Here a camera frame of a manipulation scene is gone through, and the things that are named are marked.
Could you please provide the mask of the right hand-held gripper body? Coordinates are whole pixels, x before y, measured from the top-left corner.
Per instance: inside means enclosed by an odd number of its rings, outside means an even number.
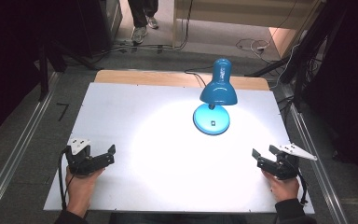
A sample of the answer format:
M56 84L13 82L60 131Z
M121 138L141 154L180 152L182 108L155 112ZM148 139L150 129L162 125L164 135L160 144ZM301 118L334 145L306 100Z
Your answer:
M261 170L274 175L279 180L291 179L299 175L300 158L317 161L316 156L295 144L278 146L277 148L281 153L278 155L273 154L276 157L275 161L271 161L261 156L257 161L257 166Z

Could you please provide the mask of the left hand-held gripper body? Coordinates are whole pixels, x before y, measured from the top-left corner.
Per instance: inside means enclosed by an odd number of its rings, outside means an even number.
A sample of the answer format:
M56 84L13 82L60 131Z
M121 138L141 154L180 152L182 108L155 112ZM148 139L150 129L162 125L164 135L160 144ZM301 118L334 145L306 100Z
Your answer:
M106 166L106 155L97 157L90 155L90 140L72 138L66 147L65 156L73 175L90 175Z

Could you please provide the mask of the blue desk lamp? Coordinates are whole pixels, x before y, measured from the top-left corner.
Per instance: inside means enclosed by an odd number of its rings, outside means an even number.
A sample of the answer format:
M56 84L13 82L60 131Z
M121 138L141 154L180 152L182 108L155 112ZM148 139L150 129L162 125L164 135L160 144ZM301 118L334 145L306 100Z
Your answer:
M200 95L202 105L193 113L196 128L208 135L224 133L230 125L225 105L238 102L237 93L230 83L232 64L228 59L218 59L213 64L212 80Z

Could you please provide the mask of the person's right hand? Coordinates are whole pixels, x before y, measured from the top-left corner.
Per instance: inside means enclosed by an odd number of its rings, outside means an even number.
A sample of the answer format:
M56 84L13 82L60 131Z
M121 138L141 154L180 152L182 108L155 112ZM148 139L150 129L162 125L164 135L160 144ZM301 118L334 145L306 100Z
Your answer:
M263 171L262 174L267 179L270 191L277 203L297 198L299 183L296 178L279 180L266 171Z

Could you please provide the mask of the person's left hand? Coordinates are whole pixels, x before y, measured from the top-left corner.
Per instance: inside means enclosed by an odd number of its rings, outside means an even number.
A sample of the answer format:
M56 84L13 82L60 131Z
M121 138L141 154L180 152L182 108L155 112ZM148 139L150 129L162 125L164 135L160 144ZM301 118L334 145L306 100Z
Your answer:
M76 177L67 169L65 183L69 195L69 202L66 206L68 212L81 218L86 215L90 207L96 181L103 171L104 169L100 169L91 175Z

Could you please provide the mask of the black metal stand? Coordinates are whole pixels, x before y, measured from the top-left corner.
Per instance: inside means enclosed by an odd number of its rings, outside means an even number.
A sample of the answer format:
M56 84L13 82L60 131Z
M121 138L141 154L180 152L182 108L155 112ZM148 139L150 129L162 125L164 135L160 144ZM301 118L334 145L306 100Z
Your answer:
M248 77L261 77L284 65L284 71L277 78L277 81L282 84L289 84L293 78L296 80L292 103L296 109L299 110L308 62L317 53L324 40L339 26L340 20L345 12L346 0L326 0L320 14L304 38L299 44L291 48L289 56L275 63L271 63L257 72L249 74Z
M56 40L41 40L38 44L39 54L39 73L40 73L40 96L39 101L42 102L48 95L48 63L50 63L56 72L64 72L66 70L66 63L63 55L67 55L76 62L84 65L90 70L99 71L101 67L97 67L72 50L69 50L63 44Z

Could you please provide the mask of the dark cabinet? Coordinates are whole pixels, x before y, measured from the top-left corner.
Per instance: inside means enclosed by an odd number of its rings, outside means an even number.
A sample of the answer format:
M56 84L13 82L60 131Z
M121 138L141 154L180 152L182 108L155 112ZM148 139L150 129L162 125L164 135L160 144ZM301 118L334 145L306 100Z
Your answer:
M75 0L75 3L72 43L77 53L92 58L111 49L123 19L119 0Z

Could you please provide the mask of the light wooden furniture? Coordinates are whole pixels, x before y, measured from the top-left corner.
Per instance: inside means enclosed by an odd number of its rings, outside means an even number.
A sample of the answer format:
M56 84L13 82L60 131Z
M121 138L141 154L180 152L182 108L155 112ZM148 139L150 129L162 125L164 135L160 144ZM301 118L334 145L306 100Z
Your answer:
M325 0L173 0L172 42L176 42L177 21L190 13L196 21L268 27L283 58L312 26L324 4Z

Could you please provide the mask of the metal rail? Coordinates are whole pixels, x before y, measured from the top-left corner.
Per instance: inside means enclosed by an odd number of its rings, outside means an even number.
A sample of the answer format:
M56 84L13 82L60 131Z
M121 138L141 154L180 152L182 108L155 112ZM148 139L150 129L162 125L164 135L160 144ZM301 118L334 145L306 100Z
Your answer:
M0 201L7 190L7 187L20 164L20 161L27 150L27 147L34 136L40 120L43 118L48 105L51 101L52 95L55 92L57 83L62 77L62 73L53 72L48 79L50 90L46 93L41 101L38 101L32 107L32 113L26 120L24 128L21 130L21 135L13 141L13 146L10 154L0 169Z
M290 111L305 150L313 155L319 156L303 115L297 111L294 105L291 105ZM318 159L317 161L311 161L310 164L312 166L313 172L316 175L319 187L324 196L324 201L326 202L334 224L349 224L349 221L346 218L346 214L342 208L337 193L328 176L328 173L324 168L322 161Z

